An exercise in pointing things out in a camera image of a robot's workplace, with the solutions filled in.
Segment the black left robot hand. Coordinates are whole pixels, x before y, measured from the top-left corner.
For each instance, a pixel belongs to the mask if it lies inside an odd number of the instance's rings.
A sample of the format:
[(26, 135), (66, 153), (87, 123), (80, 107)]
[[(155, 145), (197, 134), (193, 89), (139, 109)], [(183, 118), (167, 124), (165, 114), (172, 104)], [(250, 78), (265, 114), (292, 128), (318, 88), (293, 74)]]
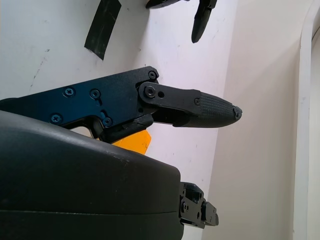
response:
[[(149, 0), (146, 9), (160, 9), (176, 4), (181, 0)], [(197, 43), (207, 26), (212, 10), (216, 7), (217, 0), (199, 0), (198, 8), (194, 16), (194, 22), (191, 33), (191, 41)]]

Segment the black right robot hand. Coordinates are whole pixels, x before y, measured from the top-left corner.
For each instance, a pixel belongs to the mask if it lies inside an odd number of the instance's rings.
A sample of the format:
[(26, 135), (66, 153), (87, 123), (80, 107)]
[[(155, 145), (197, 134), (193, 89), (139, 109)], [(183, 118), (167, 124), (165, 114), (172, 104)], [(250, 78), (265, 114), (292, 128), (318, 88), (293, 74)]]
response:
[(153, 123), (220, 128), (242, 110), (151, 66), (0, 102), (3, 240), (180, 240), (217, 226), (179, 170), (115, 142)]

